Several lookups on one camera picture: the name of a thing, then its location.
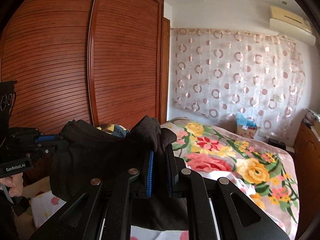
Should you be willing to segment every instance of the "wardrobe door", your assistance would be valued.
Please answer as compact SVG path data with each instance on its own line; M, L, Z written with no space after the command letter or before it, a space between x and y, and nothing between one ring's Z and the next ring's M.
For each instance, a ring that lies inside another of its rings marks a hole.
M158 118L162 17L163 0L95 0L89 89L96 123L132 128L145 115Z
M17 80L10 126L56 133L90 122L87 35L93 0L25 0L1 37L1 81Z

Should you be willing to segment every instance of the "metal screw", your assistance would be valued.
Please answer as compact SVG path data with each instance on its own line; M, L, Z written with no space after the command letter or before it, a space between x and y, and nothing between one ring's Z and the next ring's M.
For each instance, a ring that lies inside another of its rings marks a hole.
M129 170L129 174L131 174L131 175L136 175L138 172L139 171L136 168L132 168L132 169Z
M222 177L219 179L219 182L223 185L227 185L229 183L229 180L225 177Z
M184 168L184 169L181 170L181 172L182 172L182 174L184 174L184 175L189 175L189 174L191 173L191 170L188 169L188 168Z
M100 184L100 182L101 182L100 179L95 178L95 179L92 179L92 180L91 180L91 185L97 186L97 185Z

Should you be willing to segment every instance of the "person's finger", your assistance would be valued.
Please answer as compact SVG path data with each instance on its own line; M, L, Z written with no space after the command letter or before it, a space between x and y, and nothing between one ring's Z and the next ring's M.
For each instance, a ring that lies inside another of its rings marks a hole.
M21 179L22 179L22 173L15 174L15 175L11 176L11 183L8 185L6 184L6 186L8 186L8 187L20 186L20 184L23 184L23 180L21 183Z
M23 178L20 178L20 181L16 181L17 186L11 187L9 189L10 197L20 197L23 192Z
M0 183L3 185L6 185L6 186L9 186L11 184L11 182L12 182L11 177L5 177L5 178L0 179Z

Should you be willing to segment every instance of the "blue gripper pad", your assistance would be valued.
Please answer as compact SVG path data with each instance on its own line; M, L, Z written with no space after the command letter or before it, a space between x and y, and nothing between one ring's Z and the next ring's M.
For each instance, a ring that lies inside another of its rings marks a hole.
M147 196L151 197L152 192L152 166L153 166L153 151L150 151L150 160L148 167L148 185L147 185Z

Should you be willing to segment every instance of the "curtain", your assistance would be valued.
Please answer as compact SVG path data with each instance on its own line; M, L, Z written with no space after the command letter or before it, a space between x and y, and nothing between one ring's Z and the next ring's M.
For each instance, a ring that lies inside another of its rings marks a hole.
M216 29L172 29L172 36L178 107L217 121L241 113L260 136L288 139L305 83L294 42Z

